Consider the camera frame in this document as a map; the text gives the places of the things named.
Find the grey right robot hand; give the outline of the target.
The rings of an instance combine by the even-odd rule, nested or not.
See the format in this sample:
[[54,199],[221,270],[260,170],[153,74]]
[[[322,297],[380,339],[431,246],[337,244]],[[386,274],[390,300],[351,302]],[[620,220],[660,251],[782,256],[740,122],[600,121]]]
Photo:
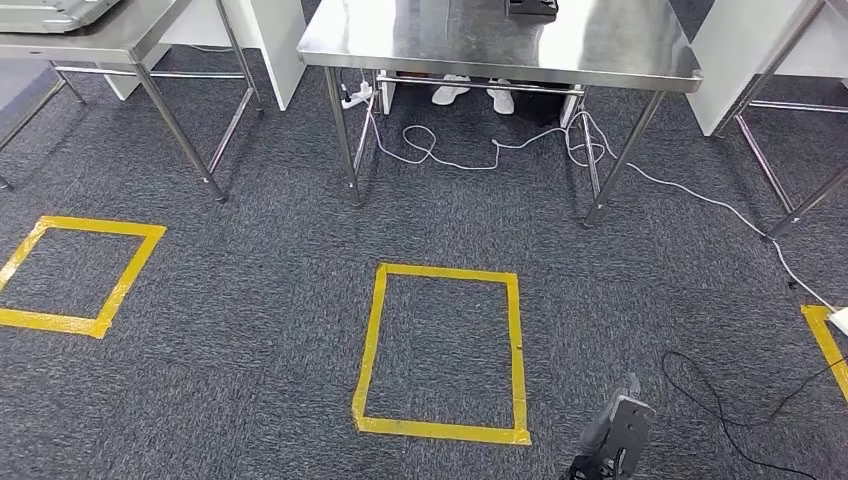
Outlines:
[[606,401],[600,412],[594,417],[580,436],[580,453],[591,456],[598,453],[609,433],[619,396],[637,398],[641,392],[641,383],[633,372],[627,374],[628,385],[618,387]]

